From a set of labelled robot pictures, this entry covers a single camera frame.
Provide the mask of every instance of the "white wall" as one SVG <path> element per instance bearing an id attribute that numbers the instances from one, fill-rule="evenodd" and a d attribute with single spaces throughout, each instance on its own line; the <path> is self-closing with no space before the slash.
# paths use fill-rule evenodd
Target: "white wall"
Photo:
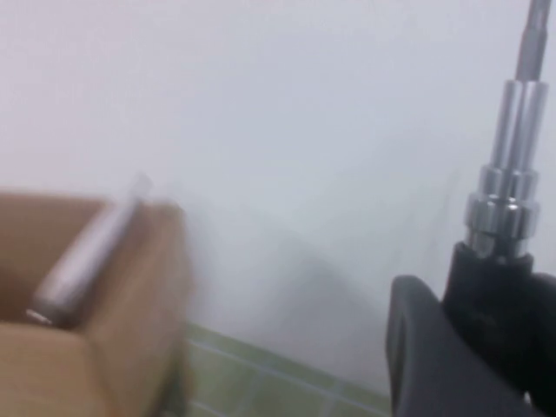
<path id="1" fill-rule="evenodd" d="M 386 389 L 390 281 L 442 292 L 526 3 L 2 2 L 1 182 L 96 193 L 146 171 L 189 212 L 196 321 Z"/>

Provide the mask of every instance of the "black grip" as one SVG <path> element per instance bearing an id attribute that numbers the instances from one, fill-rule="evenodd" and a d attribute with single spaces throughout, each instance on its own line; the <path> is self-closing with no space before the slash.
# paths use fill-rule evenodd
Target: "black grip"
<path id="1" fill-rule="evenodd" d="M 386 351 L 395 417 L 544 415 L 473 354 L 414 276 L 394 279 Z"/>
<path id="2" fill-rule="evenodd" d="M 536 274 L 529 288 L 535 333 L 529 394 L 538 409 L 556 416 L 556 278 Z"/>
<path id="3" fill-rule="evenodd" d="M 510 385 L 524 393 L 533 367 L 532 304 L 527 285 L 533 257 L 479 258 L 455 245 L 442 305 L 467 345 Z"/>

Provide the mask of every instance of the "metal shaft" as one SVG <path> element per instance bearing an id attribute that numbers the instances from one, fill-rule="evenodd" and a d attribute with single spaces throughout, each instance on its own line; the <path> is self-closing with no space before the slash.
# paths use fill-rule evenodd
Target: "metal shaft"
<path id="1" fill-rule="evenodd" d="M 546 23 L 551 0 L 532 0 L 529 17 L 521 38 L 520 57 L 515 79 L 538 81 L 545 56 Z"/>
<path id="2" fill-rule="evenodd" d="M 550 0 L 532 0 L 516 79 L 506 82 L 491 161 L 466 214 L 467 246 L 481 257 L 526 253 L 539 213 L 533 158 L 548 86 L 539 82 Z"/>
<path id="3" fill-rule="evenodd" d="M 26 311 L 30 322 L 58 327 L 75 319 L 99 271 L 123 238 L 147 187 L 145 179 L 139 178 L 126 196 L 101 209 L 85 226 L 33 295 Z"/>

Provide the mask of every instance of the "floor tile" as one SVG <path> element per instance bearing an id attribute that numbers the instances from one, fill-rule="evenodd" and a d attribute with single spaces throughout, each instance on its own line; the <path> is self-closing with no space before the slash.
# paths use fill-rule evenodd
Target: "floor tile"
<path id="1" fill-rule="evenodd" d="M 255 376 L 255 370 L 196 346 L 190 346 L 189 352 L 195 373 L 194 400 L 219 413 L 235 411 Z"/>
<path id="2" fill-rule="evenodd" d="M 205 341 L 210 346 L 258 365 L 265 363 L 266 359 L 270 356 L 270 353 L 264 349 L 248 345 L 216 332 L 211 332 Z"/>
<path id="3" fill-rule="evenodd" d="M 292 376 L 319 388 L 330 389 L 336 381 L 336 379 L 329 374 L 325 374 L 324 372 L 312 369 L 311 367 L 306 367 L 300 363 L 281 358 L 277 355 L 274 355 L 270 367 L 276 371 Z"/>
<path id="4" fill-rule="evenodd" d="M 371 413 L 363 408 L 352 406 L 343 401 L 334 404 L 330 417 L 382 417 L 383 414 Z"/>
<path id="5" fill-rule="evenodd" d="M 212 332 L 210 330 L 194 323 L 188 323 L 185 327 L 185 337 L 190 341 L 206 341 L 211 334 Z"/>
<path id="6" fill-rule="evenodd" d="M 210 411 L 195 405 L 188 407 L 187 417 L 217 417 L 217 416 L 218 414 L 211 413 Z"/>
<path id="7" fill-rule="evenodd" d="M 390 411 L 390 399 L 386 395 L 374 393 L 354 384 L 346 384 L 341 391 L 341 397 L 384 412 Z"/>
<path id="8" fill-rule="evenodd" d="M 267 376 L 247 409 L 234 417 L 318 417 L 324 400 L 315 391 Z"/>

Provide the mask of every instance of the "cardboard box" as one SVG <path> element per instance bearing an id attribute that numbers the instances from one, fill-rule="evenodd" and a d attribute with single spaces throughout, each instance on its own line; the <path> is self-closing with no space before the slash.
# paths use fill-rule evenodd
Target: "cardboard box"
<path id="1" fill-rule="evenodd" d="M 38 284 L 101 201 L 0 195 L 0 415 L 153 413 L 182 344 L 182 211 L 142 207 L 70 330 L 25 323 Z"/>

